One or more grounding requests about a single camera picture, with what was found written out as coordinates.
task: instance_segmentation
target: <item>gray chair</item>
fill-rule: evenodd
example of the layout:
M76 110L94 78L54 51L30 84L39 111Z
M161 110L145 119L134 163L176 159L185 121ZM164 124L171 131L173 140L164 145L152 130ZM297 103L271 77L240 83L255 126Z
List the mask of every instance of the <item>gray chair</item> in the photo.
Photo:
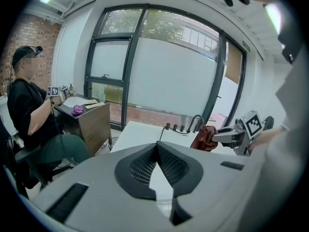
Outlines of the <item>gray chair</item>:
M33 149L23 147L14 156L17 166L26 162L29 167L29 176L25 183L25 187L28 189L33 188L38 181L41 183L42 187L45 187L48 182L53 181L53 176L72 168L71 166L66 166L55 170L55 168L62 162L61 160L49 164L36 164L33 158L37 155L40 149L41 146Z
M20 194L27 197L25 188L32 189L38 182L41 183L42 187L45 187L48 182L53 180L53 176L72 168L66 166L55 170L62 162L61 160L49 164L36 164L34 157L41 147L20 147L16 142L17 139L17 136L13 138L10 136L0 120L0 144L4 165L15 177L17 190Z

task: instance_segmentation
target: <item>purple cloth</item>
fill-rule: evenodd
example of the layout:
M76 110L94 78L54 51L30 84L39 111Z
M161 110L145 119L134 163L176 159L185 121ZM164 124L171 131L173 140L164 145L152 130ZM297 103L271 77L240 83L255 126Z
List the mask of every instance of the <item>purple cloth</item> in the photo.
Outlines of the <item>purple cloth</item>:
M81 115L83 112L84 112L84 109L82 106L75 105L71 113L72 115Z

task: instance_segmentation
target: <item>green pants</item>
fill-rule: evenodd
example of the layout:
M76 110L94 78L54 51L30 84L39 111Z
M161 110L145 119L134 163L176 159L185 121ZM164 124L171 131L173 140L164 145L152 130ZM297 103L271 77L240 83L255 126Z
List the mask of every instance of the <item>green pants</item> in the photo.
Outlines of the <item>green pants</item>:
M74 161L81 163L90 157L89 150L80 137L63 134L49 140L39 151L35 161L37 164L45 164L65 158L74 158Z

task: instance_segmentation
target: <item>large window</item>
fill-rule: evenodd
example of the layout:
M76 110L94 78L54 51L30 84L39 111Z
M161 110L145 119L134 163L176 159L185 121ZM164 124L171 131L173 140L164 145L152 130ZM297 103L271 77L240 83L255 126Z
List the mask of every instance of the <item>large window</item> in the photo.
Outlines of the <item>large window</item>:
M243 53L233 43L226 42L225 69L216 104L208 125L220 128L231 113L241 77Z
M132 33L135 31L142 9L115 10L105 15L99 34Z
M96 44L91 76L122 80L129 41L103 41Z
M181 45L216 61L219 33L186 16L150 9L141 37Z
M121 106L122 106L122 87L93 83L92 98L100 102L110 103L111 121L121 122Z
M210 116L220 105L213 87L224 68L222 55L226 51L228 63L232 57L218 31L197 16L163 6L105 9L89 48L84 94L109 102L111 122L121 128L129 121L187 128L196 114L221 126L225 112L214 109ZM235 81L230 70L228 64L223 79Z

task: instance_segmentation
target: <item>desk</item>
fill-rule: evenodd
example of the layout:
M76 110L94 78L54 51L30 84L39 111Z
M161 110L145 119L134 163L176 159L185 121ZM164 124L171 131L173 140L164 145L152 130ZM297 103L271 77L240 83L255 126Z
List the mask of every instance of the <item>desk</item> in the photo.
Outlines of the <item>desk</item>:
M112 147L111 121L110 121L110 104L87 109L85 105L84 113L73 116L73 107L65 104L55 107L58 114L61 114L61 120L64 121L65 127L70 134L80 136L86 143L90 153L94 155L100 147L109 140Z
M162 129L163 128L160 126L146 125L130 121L126 125L125 129L121 133L115 145L113 146L111 152L115 152L118 150L138 145L156 143L160 139ZM191 132L188 135L181 135L179 133L174 132L172 129L169 129L164 130L161 140L190 147L191 143L193 142L196 136L197 132L196 133ZM211 152L219 154L235 155L233 149L229 147L223 147L222 144L219 144L218 147ZM151 175L149 187L155 190L157 200L172 199L173 188L170 186L167 179L164 177L158 164L154 168L154 171Z

